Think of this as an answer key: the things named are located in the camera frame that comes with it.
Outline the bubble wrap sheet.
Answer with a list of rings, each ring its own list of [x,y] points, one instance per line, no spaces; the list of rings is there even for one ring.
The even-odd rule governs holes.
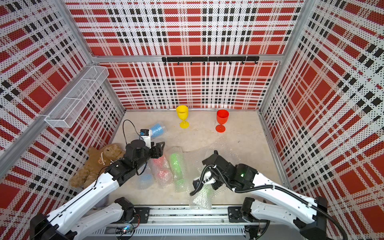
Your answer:
[[[172,154],[176,154],[179,157],[187,158],[193,155],[194,153],[195,153],[194,151],[184,151],[181,147],[178,147],[178,146],[176,147],[166,146],[164,151],[164,155],[166,157],[170,157]]]
[[[200,177],[201,172],[205,167],[202,161],[214,154],[214,151],[218,151],[218,154],[233,166],[240,163],[239,156],[234,152],[234,148],[225,138],[219,138],[217,141],[205,147],[183,153],[185,164],[185,185],[188,192],[192,192],[194,190],[193,180]]]

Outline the yellow plastic wine glass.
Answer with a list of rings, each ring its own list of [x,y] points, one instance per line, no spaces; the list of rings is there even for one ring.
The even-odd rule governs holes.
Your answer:
[[[189,115],[189,109],[187,106],[181,105],[176,108],[177,115],[179,119],[181,120],[180,122],[180,127],[182,129],[187,129],[189,127],[189,123],[187,122],[187,118]]]

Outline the red plastic wine glass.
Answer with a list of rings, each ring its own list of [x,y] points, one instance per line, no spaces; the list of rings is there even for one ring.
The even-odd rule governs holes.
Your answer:
[[[224,133],[226,128],[225,128],[225,123],[228,121],[229,118],[229,112],[227,110],[218,110],[217,111],[217,122],[218,125],[216,126],[216,131],[218,133]]]

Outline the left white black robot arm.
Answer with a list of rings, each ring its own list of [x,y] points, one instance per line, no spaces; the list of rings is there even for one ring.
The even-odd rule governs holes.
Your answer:
[[[124,156],[107,166],[97,179],[73,199],[51,211],[37,214],[30,221],[31,240],[82,240],[102,227],[119,221],[133,205],[125,198],[94,214],[85,214],[103,198],[121,187],[150,159],[163,156],[165,142],[149,145],[133,140],[126,145]]]

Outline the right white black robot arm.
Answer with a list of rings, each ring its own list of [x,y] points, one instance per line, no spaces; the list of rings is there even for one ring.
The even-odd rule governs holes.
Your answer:
[[[307,240],[327,240],[327,223],[331,222],[348,239],[344,228],[328,214],[328,201],[323,197],[307,197],[287,189],[258,170],[245,165],[233,165],[218,151],[202,161],[205,166],[200,177],[193,181],[197,194],[204,186],[214,190],[225,186],[236,194],[251,194],[246,197],[239,214],[234,217],[248,223],[266,221],[277,222],[297,230]]]

